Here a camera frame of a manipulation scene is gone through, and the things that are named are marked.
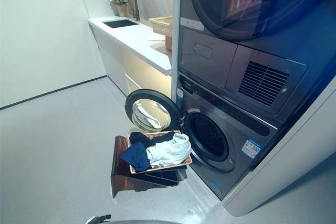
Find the stacked washer and dryer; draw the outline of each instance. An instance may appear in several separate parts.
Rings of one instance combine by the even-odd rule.
[[[136,90],[126,112],[187,134],[223,199],[335,76],[335,31],[336,0],[181,0],[176,103]]]

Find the sink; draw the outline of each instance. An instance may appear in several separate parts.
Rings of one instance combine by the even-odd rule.
[[[129,19],[122,19],[122,20],[115,20],[115,21],[108,21],[103,22],[105,25],[111,27],[111,28],[118,28],[123,26],[134,26],[138,25],[138,23],[130,21]]]

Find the laundry basket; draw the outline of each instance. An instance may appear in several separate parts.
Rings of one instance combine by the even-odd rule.
[[[166,133],[168,133],[169,131],[162,131],[162,132],[155,132],[155,133],[145,133],[144,135],[147,136],[149,139],[152,139],[154,137],[157,136],[162,136]],[[131,141],[130,141],[130,136],[127,137],[127,148],[131,146]],[[160,167],[160,168],[152,168],[152,169],[148,169],[145,170],[143,172],[139,172],[139,173],[147,173],[147,172],[154,172],[156,170],[163,170],[163,169],[167,169],[167,168],[173,168],[173,167],[179,167],[179,166],[183,166],[183,165],[188,165],[191,164],[193,161],[191,159],[191,156],[189,155],[185,161],[183,161],[182,163],[178,164],[178,165],[170,165],[170,166],[166,166],[166,167]],[[139,174],[135,172],[135,169],[130,165],[130,172],[131,174]]]
[[[153,27],[153,31],[157,34],[166,36],[165,45],[168,51],[172,51],[173,44],[173,16],[150,18],[148,19]]]

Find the gray floor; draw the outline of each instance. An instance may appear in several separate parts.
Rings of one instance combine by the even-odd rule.
[[[177,187],[112,199],[114,137],[134,130],[124,99],[104,78],[0,111],[1,223],[84,224],[108,213],[114,220],[208,219],[219,201],[190,168]]]

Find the white countertop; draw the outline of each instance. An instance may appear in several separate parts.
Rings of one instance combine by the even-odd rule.
[[[113,41],[123,47],[130,49],[142,60],[153,66],[164,75],[172,73],[172,66],[167,55],[159,52],[156,48],[162,48],[165,36],[156,34],[149,26],[138,23],[138,25],[111,28],[103,22],[127,19],[125,17],[109,16],[88,19],[89,24],[100,29]]]

